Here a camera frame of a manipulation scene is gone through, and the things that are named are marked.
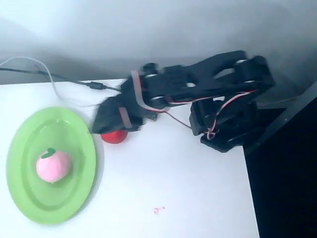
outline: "pink ball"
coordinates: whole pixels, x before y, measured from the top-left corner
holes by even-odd
[[[70,166],[69,154],[49,148],[39,156],[36,162],[36,172],[42,180],[53,183],[65,177]]]

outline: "green plate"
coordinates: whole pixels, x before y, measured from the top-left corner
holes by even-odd
[[[41,180],[36,173],[36,160],[48,148],[72,158],[68,175],[55,183]],[[95,170],[95,146],[83,120],[66,108],[52,107],[36,112],[19,128],[8,153],[6,175],[12,199],[26,217],[57,224],[85,202]]]

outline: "black surface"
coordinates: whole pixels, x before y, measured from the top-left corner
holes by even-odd
[[[317,237],[317,100],[292,113],[246,155],[262,238]]]

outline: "white table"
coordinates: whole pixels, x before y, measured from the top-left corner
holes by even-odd
[[[56,85],[61,95],[83,104],[114,95],[68,82]],[[0,85],[0,237],[259,237],[243,148],[217,152],[168,115],[147,122],[118,145],[106,144],[96,135],[99,172],[84,208],[60,225],[31,222],[9,194],[6,157],[19,126],[50,106],[64,106],[50,83]],[[87,123],[94,109],[73,108]],[[170,112],[188,122],[189,105]],[[163,206],[156,215],[154,208]]]

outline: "black robotic arm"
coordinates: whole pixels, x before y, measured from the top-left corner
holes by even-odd
[[[225,69],[232,72],[218,76]],[[149,63],[141,71],[133,71],[121,84],[121,94],[100,104],[93,133],[137,131],[144,118],[192,103],[189,119],[193,134],[203,134],[203,144],[226,152],[260,133],[254,99],[275,85],[265,58],[248,59],[244,51],[162,70]]]

